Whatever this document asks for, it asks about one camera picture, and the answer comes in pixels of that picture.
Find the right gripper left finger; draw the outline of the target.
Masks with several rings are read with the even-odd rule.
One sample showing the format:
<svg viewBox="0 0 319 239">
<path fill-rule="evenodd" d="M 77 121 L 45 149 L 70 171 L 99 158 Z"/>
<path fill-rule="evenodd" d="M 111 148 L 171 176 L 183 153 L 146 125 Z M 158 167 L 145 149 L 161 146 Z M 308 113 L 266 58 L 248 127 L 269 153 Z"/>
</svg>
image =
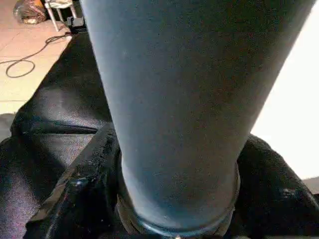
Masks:
<svg viewBox="0 0 319 239">
<path fill-rule="evenodd" d="M 114 231 L 120 146 L 105 124 L 26 224 L 26 239 L 98 239 Z"/>
</svg>

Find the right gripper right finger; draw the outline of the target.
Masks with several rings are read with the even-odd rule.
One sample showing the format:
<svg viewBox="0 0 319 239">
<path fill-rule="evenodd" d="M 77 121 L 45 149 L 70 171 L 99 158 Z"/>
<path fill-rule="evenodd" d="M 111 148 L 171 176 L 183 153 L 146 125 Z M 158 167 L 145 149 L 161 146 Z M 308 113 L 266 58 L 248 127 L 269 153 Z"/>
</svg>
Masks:
<svg viewBox="0 0 319 239">
<path fill-rule="evenodd" d="M 250 135 L 237 163 L 241 185 L 227 239 L 318 236 L 319 202 L 281 155 Z"/>
</svg>

